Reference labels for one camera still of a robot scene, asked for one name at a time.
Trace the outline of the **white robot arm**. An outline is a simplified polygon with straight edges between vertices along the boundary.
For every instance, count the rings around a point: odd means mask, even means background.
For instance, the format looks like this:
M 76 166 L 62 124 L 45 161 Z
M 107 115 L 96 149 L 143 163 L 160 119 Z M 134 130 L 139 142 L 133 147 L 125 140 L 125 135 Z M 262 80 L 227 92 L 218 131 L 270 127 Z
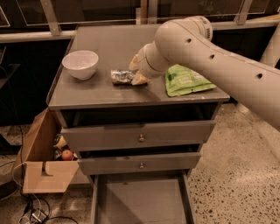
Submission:
M 169 20 L 129 68 L 151 79 L 175 64 L 188 67 L 280 130 L 280 70 L 224 50 L 211 42 L 212 36 L 205 17 Z

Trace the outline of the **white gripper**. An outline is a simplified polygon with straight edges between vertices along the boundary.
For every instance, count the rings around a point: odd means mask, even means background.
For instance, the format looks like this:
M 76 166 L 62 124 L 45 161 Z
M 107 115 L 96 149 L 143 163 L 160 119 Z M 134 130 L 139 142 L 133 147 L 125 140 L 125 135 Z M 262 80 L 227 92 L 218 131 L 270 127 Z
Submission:
M 155 77 L 164 74 L 172 63 L 165 59 L 154 42 L 142 47 L 129 63 L 130 71 L 137 71 L 131 84 L 133 86 L 149 83 Z

